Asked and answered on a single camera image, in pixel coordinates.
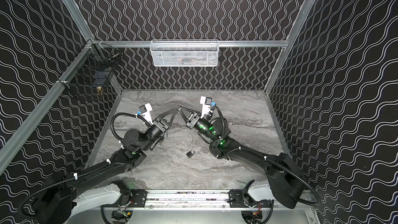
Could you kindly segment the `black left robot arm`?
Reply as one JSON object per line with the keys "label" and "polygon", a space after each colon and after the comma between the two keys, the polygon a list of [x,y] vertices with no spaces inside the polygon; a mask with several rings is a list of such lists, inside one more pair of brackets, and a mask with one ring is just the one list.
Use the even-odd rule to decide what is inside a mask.
{"label": "black left robot arm", "polygon": [[145,151],[153,149],[171,127],[177,110],[173,108],[152,121],[147,119],[149,112],[148,107],[141,106],[137,114],[124,113],[124,116],[140,119],[147,126],[146,132],[130,129],[120,137],[111,129],[121,143],[119,150],[85,170],[60,178],[49,177],[41,189],[21,201],[19,214],[27,219],[37,219],[41,224],[63,224],[71,217],[98,206],[130,205],[134,199],[132,191],[123,181],[115,181],[103,188],[96,186],[138,167],[146,158]]}

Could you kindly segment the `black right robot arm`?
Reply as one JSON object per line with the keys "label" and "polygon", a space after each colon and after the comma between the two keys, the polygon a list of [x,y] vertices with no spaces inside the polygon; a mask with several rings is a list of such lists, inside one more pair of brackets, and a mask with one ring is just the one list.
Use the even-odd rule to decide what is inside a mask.
{"label": "black right robot arm", "polygon": [[201,99],[201,112],[180,106],[186,126],[197,131],[218,160],[239,162],[265,176],[263,181],[250,181],[243,190],[248,206],[263,200],[276,200],[294,209],[298,203],[319,206],[320,196],[302,171],[286,153],[272,155],[247,147],[231,137],[227,119],[209,98]]}

